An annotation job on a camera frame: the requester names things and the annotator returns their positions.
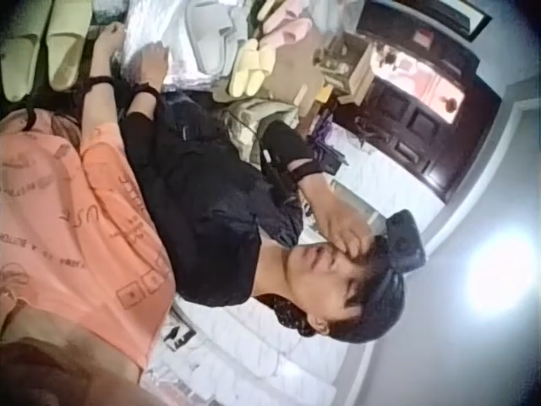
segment orange shirt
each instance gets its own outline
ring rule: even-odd
[[[36,110],[0,125],[0,313],[17,300],[93,332],[145,368],[175,292],[116,123],[80,153]]]

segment white wall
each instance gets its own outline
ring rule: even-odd
[[[493,181],[456,231],[407,280],[396,328],[372,358],[358,406],[511,406],[538,376],[538,290],[488,317],[467,300],[472,254],[520,229],[538,247],[539,110],[522,116]]]
[[[477,74],[500,96],[503,96],[508,85],[539,72],[539,39],[526,26],[514,2],[510,0],[469,0],[492,17],[489,25],[471,43],[410,8],[391,0],[376,1],[391,4],[394,8],[429,21],[434,27],[469,47],[480,61]]]

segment slipper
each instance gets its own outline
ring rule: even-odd
[[[291,45],[301,41],[312,28],[311,19],[295,19],[279,29],[273,31],[268,36],[261,38],[260,47],[279,48],[284,45]]]
[[[226,36],[226,55],[221,76],[231,74],[238,49],[248,40],[248,14],[244,8],[233,7],[229,15],[233,23],[233,29]]]
[[[276,11],[263,23],[263,34],[270,34],[282,22],[297,19],[303,12],[303,0],[286,0]]]
[[[0,46],[3,91],[10,102],[30,94],[41,38],[52,0],[27,0],[14,16]]]
[[[257,20],[262,23],[267,18],[267,15],[272,10],[272,7],[276,3],[276,0],[267,0],[265,4],[263,4],[263,7],[261,7],[260,11],[257,13]]]
[[[259,69],[260,54],[257,51],[257,46],[257,40],[251,39],[246,41],[238,51],[229,83],[230,96],[242,96],[248,85],[250,72]]]
[[[216,0],[192,0],[186,8],[186,28],[199,70],[221,74],[226,58],[226,36],[233,22],[227,7]]]
[[[274,65],[276,64],[276,49],[272,47],[265,47],[258,50],[260,58],[260,68],[250,73],[248,84],[246,85],[247,96],[255,96],[255,94],[261,89],[263,82],[267,76],[272,74]]]
[[[49,84],[65,91],[75,84],[92,19],[92,0],[55,0],[47,29]]]

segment light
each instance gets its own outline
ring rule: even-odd
[[[472,258],[467,293],[479,312],[494,315],[511,309],[536,279],[536,252],[520,233],[491,239]]]

